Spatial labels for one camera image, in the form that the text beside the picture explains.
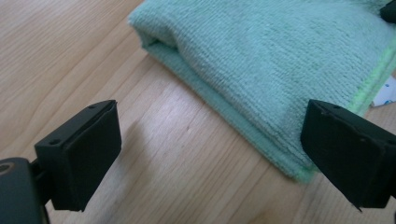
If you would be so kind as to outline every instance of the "towel fold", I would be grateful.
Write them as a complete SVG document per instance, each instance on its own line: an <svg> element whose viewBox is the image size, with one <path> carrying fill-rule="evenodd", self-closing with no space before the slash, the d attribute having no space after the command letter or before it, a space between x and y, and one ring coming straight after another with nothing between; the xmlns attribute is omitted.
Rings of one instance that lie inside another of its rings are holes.
<svg viewBox="0 0 396 224"><path fill-rule="evenodd" d="M309 99L362 115L396 65L386 1L147 0L129 17L142 46L274 165L317 170L300 143Z"/></svg>

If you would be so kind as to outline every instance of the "green towel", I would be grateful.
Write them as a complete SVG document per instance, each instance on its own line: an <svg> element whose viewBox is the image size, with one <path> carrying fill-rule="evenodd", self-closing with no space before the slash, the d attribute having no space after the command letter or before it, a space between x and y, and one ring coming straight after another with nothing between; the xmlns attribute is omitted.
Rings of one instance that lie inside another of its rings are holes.
<svg viewBox="0 0 396 224"><path fill-rule="evenodd" d="M286 175L317 170L300 143L309 99L362 115L396 64L386 1L148 0L143 48Z"/></svg>

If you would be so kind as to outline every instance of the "towel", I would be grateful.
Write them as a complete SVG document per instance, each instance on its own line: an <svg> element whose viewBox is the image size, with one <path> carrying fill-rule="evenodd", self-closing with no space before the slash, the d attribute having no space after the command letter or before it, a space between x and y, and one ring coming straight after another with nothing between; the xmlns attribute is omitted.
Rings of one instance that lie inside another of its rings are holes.
<svg viewBox="0 0 396 224"><path fill-rule="evenodd" d="M362 115L396 64L387 1L147 0L129 16L142 46L296 180L309 99Z"/></svg>

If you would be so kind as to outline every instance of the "wooden surface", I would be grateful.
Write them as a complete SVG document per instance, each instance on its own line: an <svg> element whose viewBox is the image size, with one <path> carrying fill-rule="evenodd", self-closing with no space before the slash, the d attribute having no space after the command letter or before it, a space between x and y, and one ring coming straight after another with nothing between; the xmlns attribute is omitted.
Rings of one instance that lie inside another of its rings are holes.
<svg viewBox="0 0 396 224"><path fill-rule="evenodd" d="M392 223L357 211L323 175L283 176L166 68L139 48L126 17L140 1L0 1L0 158L79 110L119 102L123 149L84 213L52 223ZM396 104L367 118L396 133Z"/></svg>

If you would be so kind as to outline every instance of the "wood grain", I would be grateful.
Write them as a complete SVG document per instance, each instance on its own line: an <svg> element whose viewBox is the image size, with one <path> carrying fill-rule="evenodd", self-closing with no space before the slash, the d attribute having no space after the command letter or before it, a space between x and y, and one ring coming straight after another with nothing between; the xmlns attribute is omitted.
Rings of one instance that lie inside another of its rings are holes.
<svg viewBox="0 0 396 224"><path fill-rule="evenodd" d="M0 158L86 105L119 102L123 149L84 213L52 223L392 223L396 203L361 214L323 175L283 176L150 58L126 23L139 0L0 1ZM367 119L396 133L396 105Z"/></svg>

